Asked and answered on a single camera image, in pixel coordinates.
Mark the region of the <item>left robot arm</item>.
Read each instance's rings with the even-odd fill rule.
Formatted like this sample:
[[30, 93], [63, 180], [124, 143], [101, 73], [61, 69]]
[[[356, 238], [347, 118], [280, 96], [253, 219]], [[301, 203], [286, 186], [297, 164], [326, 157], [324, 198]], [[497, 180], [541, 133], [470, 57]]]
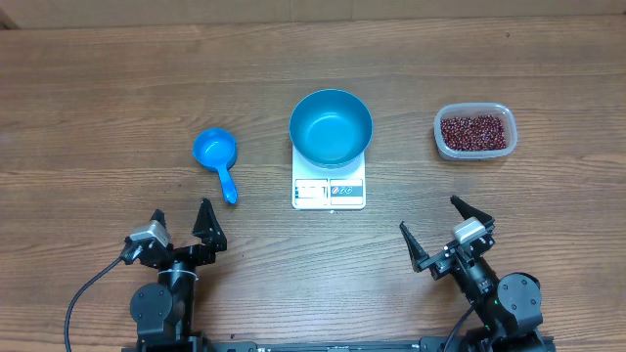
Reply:
[[138, 261], [157, 270], [154, 283], [141, 286], [131, 298], [129, 312], [137, 326], [137, 351], [211, 351], [203, 332], [194, 330], [196, 270], [213, 264], [227, 249], [227, 239], [209, 199], [201, 201], [192, 235], [196, 244], [175, 247], [156, 210], [148, 224], [126, 237], [120, 259]]

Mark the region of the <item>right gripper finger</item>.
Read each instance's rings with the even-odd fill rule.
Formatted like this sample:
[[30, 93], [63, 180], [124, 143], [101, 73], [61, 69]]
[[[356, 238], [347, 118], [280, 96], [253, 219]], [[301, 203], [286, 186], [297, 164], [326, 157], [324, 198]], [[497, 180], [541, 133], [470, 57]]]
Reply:
[[495, 219], [491, 215], [469, 205], [456, 195], [450, 197], [450, 202], [465, 220], [475, 217], [486, 229], [493, 227]]
[[429, 259], [429, 255], [421, 247], [421, 245], [416, 240], [416, 238], [410, 233], [408, 227], [405, 225], [404, 222], [401, 222], [399, 224], [399, 229], [407, 245], [413, 270], [416, 273], [423, 271], [424, 270], [423, 263]]

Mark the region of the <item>blue plastic measuring scoop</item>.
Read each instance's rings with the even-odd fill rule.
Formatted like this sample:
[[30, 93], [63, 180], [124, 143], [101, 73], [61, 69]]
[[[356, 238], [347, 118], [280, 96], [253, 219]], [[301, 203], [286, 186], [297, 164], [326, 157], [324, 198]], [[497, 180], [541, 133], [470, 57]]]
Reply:
[[230, 204], [236, 204], [239, 196], [230, 174], [230, 168], [235, 164], [237, 156], [235, 137], [222, 128], [202, 131], [193, 145], [193, 157], [204, 168], [217, 173], [223, 198]]

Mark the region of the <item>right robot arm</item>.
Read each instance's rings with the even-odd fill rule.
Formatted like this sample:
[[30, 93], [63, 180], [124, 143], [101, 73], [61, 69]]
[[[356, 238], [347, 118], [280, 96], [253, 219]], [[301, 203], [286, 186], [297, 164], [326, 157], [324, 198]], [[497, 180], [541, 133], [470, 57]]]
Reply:
[[502, 278], [483, 254], [493, 247], [495, 218], [451, 196], [450, 202], [464, 218], [452, 230], [453, 239], [435, 255], [429, 255], [401, 223], [415, 272], [430, 271], [434, 280], [452, 276], [469, 302], [469, 309], [445, 337], [423, 337], [422, 349], [434, 351], [554, 351], [551, 337], [542, 337], [539, 326], [541, 285], [521, 272]]

